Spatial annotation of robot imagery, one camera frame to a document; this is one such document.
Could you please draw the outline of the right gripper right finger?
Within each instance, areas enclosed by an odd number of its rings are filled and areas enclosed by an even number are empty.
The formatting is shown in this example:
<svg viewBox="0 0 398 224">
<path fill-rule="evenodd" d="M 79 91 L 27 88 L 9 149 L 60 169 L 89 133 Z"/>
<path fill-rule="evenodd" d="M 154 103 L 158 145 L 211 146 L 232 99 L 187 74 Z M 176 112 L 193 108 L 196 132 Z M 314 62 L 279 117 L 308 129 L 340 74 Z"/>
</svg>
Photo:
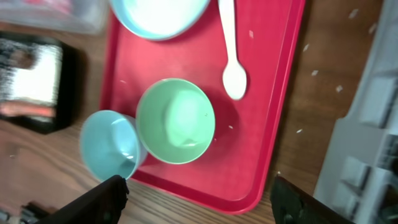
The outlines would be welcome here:
<svg viewBox="0 0 398 224">
<path fill-rule="evenodd" d="M 280 175 L 274 178 L 270 201 L 276 224 L 353 224 Z"/>
</svg>

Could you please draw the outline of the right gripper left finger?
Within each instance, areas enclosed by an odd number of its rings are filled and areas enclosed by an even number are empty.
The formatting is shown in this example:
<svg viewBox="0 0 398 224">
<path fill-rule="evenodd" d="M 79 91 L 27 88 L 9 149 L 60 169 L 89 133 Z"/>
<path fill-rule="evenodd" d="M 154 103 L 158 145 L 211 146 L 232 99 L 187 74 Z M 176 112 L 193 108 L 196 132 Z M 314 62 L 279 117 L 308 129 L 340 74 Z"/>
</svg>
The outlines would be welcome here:
<svg viewBox="0 0 398 224">
<path fill-rule="evenodd" d="M 117 224 L 128 194 L 125 178 L 114 175 L 36 224 Z"/>
</svg>

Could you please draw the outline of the light blue bowl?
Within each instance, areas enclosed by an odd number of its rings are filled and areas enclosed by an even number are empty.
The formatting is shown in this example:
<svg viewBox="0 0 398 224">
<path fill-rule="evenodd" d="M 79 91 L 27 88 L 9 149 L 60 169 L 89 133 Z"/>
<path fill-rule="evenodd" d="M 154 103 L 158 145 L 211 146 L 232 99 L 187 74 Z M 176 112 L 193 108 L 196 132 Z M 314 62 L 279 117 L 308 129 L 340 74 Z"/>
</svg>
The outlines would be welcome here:
<svg viewBox="0 0 398 224">
<path fill-rule="evenodd" d="M 129 179 L 143 165 L 148 152 L 136 130 L 136 120 L 111 110 L 90 115 L 80 133 L 80 154 L 100 181 L 114 175 Z"/>
</svg>

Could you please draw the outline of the green bowl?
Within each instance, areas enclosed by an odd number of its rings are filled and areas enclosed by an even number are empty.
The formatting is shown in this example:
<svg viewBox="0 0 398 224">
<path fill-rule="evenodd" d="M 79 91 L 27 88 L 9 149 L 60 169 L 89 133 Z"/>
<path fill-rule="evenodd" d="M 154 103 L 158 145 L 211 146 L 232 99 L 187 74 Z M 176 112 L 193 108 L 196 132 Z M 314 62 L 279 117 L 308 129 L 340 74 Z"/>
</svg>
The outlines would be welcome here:
<svg viewBox="0 0 398 224">
<path fill-rule="evenodd" d="M 144 92 L 136 123 L 139 137 L 152 156 L 168 164 L 187 164 L 206 152 L 216 121 L 209 98 L 198 86 L 168 78 Z"/>
</svg>

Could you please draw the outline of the orange carrot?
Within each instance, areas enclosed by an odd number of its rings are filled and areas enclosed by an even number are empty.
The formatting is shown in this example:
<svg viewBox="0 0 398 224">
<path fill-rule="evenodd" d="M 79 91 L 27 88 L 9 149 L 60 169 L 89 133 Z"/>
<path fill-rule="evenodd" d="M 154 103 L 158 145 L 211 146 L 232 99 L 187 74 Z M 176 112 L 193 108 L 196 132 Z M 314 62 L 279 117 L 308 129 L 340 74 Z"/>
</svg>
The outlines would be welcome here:
<svg viewBox="0 0 398 224">
<path fill-rule="evenodd" d="M 47 118 L 55 117 L 53 107 L 37 105 L 25 101 L 5 101 L 1 103 L 1 114 L 9 117 L 16 116 L 42 116 Z"/>
</svg>

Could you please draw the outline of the white rice pile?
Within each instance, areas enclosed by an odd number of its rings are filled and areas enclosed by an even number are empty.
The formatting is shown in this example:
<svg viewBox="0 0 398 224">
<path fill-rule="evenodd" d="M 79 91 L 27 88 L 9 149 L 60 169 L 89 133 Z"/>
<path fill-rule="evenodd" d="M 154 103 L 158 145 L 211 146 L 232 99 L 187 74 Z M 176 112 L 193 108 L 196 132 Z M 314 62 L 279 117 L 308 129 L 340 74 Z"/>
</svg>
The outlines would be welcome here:
<svg viewBox="0 0 398 224">
<path fill-rule="evenodd" d="M 34 58 L 29 68 L 17 68 L 11 53 L 26 50 Z M 49 44 L 1 45 L 1 101 L 27 101 L 44 106 L 56 105 L 63 50 Z"/>
</svg>

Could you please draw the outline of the brown food scrap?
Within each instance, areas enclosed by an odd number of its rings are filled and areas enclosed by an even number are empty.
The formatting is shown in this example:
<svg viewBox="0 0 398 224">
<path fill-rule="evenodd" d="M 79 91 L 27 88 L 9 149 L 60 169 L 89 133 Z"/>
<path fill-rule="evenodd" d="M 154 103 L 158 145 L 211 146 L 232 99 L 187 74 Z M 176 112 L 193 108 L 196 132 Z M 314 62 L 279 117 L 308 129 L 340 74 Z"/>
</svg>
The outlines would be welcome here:
<svg viewBox="0 0 398 224">
<path fill-rule="evenodd" d="M 35 63 L 35 56 L 26 50 L 14 50 L 8 59 L 12 67 L 30 69 Z"/>
</svg>

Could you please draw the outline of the red snack wrapper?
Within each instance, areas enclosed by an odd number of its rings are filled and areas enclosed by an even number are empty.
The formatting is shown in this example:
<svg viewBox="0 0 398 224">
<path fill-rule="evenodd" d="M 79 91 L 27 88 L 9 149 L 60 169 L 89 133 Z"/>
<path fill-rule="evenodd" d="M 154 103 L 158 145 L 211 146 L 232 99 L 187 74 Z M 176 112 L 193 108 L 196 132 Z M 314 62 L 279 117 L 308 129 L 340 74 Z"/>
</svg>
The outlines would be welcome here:
<svg viewBox="0 0 398 224">
<path fill-rule="evenodd" d="M 51 8 L 62 13 L 70 13 L 73 9 L 71 0 L 23 0 L 32 6 Z"/>
</svg>

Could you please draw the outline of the grey dishwasher rack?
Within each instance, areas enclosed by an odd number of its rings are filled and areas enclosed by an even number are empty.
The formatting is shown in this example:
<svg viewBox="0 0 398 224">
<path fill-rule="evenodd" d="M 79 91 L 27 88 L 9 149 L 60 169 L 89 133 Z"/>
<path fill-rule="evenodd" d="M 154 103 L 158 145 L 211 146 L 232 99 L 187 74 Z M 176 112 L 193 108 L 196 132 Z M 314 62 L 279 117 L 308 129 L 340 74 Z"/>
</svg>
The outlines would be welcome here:
<svg viewBox="0 0 398 224">
<path fill-rule="evenodd" d="M 314 198 L 354 223 L 391 223 L 397 204 L 397 1 L 382 5 L 373 45 L 351 107 L 336 120 Z"/>
</svg>

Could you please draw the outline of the clear plastic waste bin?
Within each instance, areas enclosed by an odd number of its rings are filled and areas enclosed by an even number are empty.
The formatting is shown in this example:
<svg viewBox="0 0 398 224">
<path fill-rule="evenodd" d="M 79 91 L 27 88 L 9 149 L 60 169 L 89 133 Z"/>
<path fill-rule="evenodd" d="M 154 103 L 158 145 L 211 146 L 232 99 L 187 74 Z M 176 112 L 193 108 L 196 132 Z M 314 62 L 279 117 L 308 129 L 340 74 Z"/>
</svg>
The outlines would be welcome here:
<svg viewBox="0 0 398 224">
<path fill-rule="evenodd" d="M 42 29 L 98 34 L 103 30 L 109 11 L 106 0 L 71 0 L 73 9 L 68 14 L 22 1 L 1 0 L 1 21 Z"/>
</svg>

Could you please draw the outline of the red serving tray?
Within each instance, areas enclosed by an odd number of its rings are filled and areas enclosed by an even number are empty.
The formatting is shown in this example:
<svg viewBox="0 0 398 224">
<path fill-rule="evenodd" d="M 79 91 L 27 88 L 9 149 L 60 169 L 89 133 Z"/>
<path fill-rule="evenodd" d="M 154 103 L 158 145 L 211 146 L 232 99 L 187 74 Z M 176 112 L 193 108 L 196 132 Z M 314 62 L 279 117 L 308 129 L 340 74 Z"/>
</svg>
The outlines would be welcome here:
<svg viewBox="0 0 398 224">
<path fill-rule="evenodd" d="M 136 182 L 221 213 L 242 214 L 262 197 L 284 104 L 305 3 L 236 1 L 238 59 L 248 75 L 243 99 L 232 100 L 221 81 L 226 47 L 216 1 L 189 30 L 149 41 L 109 17 L 101 109 L 134 116 L 143 92 L 177 77 L 199 86 L 216 115 L 209 149 L 197 160 L 172 165 L 149 156 Z"/>
</svg>

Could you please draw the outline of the black plastic tray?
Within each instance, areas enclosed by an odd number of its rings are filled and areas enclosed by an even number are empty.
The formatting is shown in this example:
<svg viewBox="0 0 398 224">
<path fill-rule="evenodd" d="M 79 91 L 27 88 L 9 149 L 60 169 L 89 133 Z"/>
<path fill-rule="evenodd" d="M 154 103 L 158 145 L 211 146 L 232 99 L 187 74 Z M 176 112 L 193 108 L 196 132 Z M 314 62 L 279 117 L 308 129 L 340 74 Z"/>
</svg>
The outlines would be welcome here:
<svg viewBox="0 0 398 224">
<path fill-rule="evenodd" d="M 83 94 L 82 85 L 86 68 L 85 53 L 52 37 L 2 31 L 1 45 L 8 42 L 23 45 L 56 45 L 62 48 L 63 56 L 56 105 L 49 106 L 55 109 L 55 117 L 9 117 L 1 114 L 1 119 L 41 134 L 49 134 L 71 125 L 80 107 Z"/>
</svg>

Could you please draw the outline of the white plastic spoon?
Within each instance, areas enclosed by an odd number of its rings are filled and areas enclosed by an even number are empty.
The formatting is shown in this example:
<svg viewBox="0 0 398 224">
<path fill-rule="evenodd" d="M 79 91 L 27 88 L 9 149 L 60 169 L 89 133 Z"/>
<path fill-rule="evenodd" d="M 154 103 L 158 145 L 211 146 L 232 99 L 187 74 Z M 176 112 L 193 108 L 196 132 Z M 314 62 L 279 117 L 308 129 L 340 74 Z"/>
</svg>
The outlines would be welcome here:
<svg viewBox="0 0 398 224">
<path fill-rule="evenodd" d="M 218 0 L 221 25 L 226 44 L 227 64 L 222 81 L 228 96 L 233 100 L 243 98 L 247 88 L 247 75 L 238 60 L 236 50 L 235 8 L 233 0 Z"/>
</svg>

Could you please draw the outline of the light blue plate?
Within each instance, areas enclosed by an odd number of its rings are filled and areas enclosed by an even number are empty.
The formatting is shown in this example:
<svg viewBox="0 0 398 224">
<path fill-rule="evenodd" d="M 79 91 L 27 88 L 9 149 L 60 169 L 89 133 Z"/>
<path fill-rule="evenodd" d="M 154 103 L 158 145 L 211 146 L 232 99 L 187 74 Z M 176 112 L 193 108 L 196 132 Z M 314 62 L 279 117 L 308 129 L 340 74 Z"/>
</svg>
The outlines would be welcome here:
<svg viewBox="0 0 398 224">
<path fill-rule="evenodd" d="M 191 28 L 210 0 L 110 0 L 118 21 L 147 40 L 172 39 Z"/>
</svg>

